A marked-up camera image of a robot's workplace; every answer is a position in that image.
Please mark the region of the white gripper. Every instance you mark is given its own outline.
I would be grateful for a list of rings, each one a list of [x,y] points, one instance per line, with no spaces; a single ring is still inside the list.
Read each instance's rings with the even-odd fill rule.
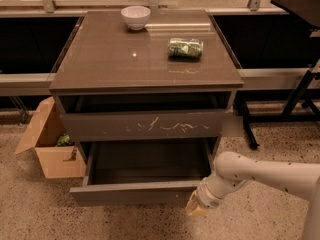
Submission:
[[[218,175],[203,178],[187,202],[186,214],[191,217],[204,216],[206,208],[218,207],[224,197],[233,190],[231,181]]]

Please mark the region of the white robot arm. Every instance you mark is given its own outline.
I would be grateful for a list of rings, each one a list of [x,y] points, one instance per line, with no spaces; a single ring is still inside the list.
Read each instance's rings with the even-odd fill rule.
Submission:
[[[203,178],[186,205],[189,216],[204,215],[224,197],[256,181],[309,202],[302,240],[320,238],[320,165],[254,160],[223,152],[213,160],[213,172]]]

